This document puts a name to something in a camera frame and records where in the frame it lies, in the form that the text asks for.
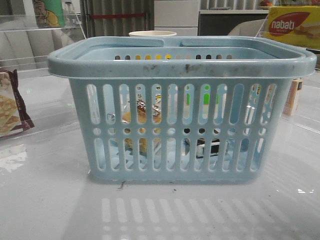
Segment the white cup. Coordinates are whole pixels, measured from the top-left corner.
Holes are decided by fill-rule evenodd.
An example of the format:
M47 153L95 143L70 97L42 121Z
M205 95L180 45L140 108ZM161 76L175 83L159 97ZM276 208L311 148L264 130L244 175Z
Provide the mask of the white cup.
M155 31L155 30L150 30L150 31L132 31L129 32L129 36L131 37L171 37L171 36L176 36L177 33L174 31Z

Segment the plastic basket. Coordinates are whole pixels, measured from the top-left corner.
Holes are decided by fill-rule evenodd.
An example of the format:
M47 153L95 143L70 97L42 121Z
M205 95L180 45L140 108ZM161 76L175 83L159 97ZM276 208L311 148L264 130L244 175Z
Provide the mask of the plastic basket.
M69 78L91 172L120 181L255 178L291 80L315 63L302 48L233 36L95 37L48 57Z

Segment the packaged snack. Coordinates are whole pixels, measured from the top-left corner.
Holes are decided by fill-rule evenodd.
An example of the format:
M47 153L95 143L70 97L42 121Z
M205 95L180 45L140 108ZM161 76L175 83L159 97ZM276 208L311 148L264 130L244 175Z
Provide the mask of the packaged snack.
M320 49L320 6L274 6L264 37L285 44Z
M292 116L295 114L298 108L299 93L302 90L303 80L302 78L292 80L288 97L285 101L283 114Z
M137 106L137 118L139 123L145 123L147 116L146 116L146 103L142 100L138 100L136 103ZM152 106L152 115L153 115L153 121L155 123L160 123L161 122L161 110L157 105ZM131 122L131 112L126 112L122 116L122 121L124 123L130 123ZM143 134L145 133L145 129L141 128L140 133ZM155 138L154 140L154 149L157 149L158 146L160 145L161 141L160 138ZM132 149L133 148L133 140L131 138L126 138L125 139L125 145ZM141 153L146 153L148 150L148 143L145 138L140 138L139 140L139 151Z
M18 91L17 71L0 71L0 138L33 127Z

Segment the table surface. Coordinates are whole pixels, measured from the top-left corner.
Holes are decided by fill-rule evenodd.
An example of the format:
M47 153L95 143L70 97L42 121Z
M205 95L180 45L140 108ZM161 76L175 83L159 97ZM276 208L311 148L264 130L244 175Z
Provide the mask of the table surface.
M35 128L0 140L3 240L320 239L320 73L247 184L103 184L89 174L66 79L22 79Z

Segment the yellow packaging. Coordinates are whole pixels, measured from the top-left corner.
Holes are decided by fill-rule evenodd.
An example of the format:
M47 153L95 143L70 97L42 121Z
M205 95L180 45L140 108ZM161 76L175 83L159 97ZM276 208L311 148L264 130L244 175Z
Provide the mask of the yellow packaging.
M299 47L320 49L320 6L274 6L264 37Z

